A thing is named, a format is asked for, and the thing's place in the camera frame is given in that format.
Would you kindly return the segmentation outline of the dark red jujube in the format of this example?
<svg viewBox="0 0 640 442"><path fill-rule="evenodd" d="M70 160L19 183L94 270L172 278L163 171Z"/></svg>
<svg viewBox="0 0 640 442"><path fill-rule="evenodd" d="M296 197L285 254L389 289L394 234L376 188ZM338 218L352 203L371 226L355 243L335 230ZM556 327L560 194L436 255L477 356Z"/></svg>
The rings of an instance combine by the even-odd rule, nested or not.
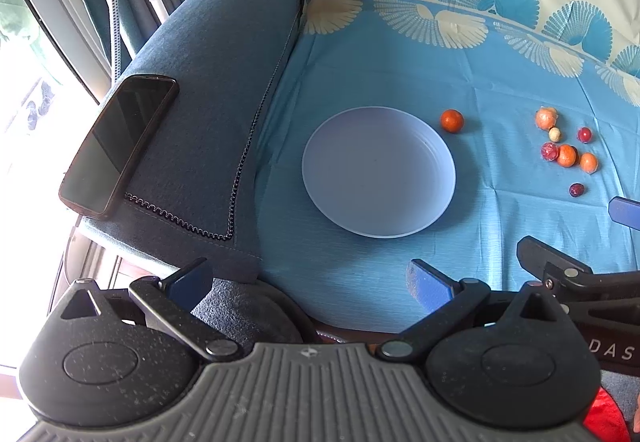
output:
<svg viewBox="0 0 640 442"><path fill-rule="evenodd" d="M573 183L568 190L572 197L579 197L585 193L585 187L581 183Z"/></svg>

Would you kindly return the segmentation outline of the orange fruit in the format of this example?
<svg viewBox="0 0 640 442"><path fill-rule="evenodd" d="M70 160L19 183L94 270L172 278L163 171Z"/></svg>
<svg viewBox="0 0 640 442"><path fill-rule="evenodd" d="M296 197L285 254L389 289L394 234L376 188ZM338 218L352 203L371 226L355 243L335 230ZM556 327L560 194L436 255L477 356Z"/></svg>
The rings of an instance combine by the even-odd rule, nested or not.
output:
<svg viewBox="0 0 640 442"><path fill-rule="evenodd" d="M599 168L599 161L596 156L591 153L584 153L580 156L579 165L583 172L588 174L595 173Z"/></svg>

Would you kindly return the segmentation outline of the peach-coloured fruit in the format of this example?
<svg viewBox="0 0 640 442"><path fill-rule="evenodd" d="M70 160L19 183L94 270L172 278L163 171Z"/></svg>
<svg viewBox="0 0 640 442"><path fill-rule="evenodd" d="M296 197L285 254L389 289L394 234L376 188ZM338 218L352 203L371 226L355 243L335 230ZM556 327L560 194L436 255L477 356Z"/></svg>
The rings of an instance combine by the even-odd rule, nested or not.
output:
<svg viewBox="0 0 640 442"><path fill-rule="evenodd" d="M548 131L556 126L558 121L558 112L553 107L541 107L536 111L536 126L544 131Z"/></svg>

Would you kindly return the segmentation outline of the pink-red fruit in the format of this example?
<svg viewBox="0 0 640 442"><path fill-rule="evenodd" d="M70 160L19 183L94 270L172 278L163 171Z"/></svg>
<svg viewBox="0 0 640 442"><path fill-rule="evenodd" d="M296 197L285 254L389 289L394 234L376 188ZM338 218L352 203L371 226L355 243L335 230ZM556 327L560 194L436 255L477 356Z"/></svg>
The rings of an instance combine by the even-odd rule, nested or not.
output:
<svg viewBox="0 0 640 442"><path fill-rule="evenodd" d="M560 154L559 147L553 142L545 142L540 148L540 156L546 162L555 162Z"/></svg>

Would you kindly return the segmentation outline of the blue patterned cloth cover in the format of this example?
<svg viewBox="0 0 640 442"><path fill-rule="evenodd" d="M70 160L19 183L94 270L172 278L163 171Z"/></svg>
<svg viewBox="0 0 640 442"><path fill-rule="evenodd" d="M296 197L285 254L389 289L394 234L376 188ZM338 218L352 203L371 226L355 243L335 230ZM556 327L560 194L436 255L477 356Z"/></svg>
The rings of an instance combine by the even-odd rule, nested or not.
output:
<svg viewBox="0 0 640 442"><path fill-rule="evenodd" d="M639 265L639 0L305 0L259 140L262 275L337 327L420 318L405 272L513 290L535 236Z"/></svg>

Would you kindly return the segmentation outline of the small red fruit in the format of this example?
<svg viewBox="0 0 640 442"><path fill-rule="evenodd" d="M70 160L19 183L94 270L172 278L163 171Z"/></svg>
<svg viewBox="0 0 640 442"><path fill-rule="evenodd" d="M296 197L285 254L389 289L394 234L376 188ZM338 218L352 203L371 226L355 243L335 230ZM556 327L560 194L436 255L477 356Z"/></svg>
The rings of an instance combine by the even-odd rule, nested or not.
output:
<svg viewBox="0 0 640 442"><path fill-rule="evenodd" d="M577 139L584 144L588 144L593 139L593 132L588 127L582 127L577 131Z"/></svg>

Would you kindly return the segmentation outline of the small beige longan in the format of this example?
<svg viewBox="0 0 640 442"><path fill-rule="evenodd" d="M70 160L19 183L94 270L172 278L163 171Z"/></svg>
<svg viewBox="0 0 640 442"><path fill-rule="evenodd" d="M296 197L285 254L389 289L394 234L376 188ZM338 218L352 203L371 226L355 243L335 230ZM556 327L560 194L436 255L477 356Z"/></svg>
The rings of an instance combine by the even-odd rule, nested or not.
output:
<svg viewBox="0 0 640 442"><path fill-rule="evenodd" d="M562 138L562 132L558 127L552 127L548 132L548 137L551 142L559 142Z"/></svg>

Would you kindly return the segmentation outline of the light blue round plate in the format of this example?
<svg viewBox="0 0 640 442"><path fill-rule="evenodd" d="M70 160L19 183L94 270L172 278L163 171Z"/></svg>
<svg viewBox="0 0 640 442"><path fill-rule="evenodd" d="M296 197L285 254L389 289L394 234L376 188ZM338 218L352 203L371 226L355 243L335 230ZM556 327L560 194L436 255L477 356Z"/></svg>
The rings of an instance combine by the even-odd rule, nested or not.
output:
<svg viewBox="0 0 640 442"><path fill-rule="evenodd" d="M445 141L416 116L356 107L309 138L302 178L314 206L344 230L378 240L419 233L454 197L457 173Z"/></svg>

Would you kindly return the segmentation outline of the orange tangerine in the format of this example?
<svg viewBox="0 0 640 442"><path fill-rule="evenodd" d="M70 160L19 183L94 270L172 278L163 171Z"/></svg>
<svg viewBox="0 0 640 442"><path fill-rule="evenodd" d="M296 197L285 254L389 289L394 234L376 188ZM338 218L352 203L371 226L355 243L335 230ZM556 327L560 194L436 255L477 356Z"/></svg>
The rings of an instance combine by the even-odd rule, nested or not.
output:
<svg viewBox="0 0 640 442"><path fill-rule="evenodd" d="M578 151L574 146L562 144L558 147L555 161L563 168L573 167L578 162Z"/></svg>
<svg viewBox="0 0 640 442"><path fill-rule="evenodd" d="M440 115L439 122L448 133L459 133L464 127L465 119L457 110L445 110Z"/></svg>

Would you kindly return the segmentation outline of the black smartphone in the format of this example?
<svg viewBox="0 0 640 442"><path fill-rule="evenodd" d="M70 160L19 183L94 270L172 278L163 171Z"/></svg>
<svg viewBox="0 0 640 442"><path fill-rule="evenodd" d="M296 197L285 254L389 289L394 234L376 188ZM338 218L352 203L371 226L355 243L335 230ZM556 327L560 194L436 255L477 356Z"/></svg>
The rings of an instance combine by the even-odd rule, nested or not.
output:
<svg viewBox="0 0 640 442"><path fill-rule="evenodd" d="M145 147L178 93L178 81L167 76L122 80L66 170L60 201L81 216L107 218L124 198Z"/></svg>

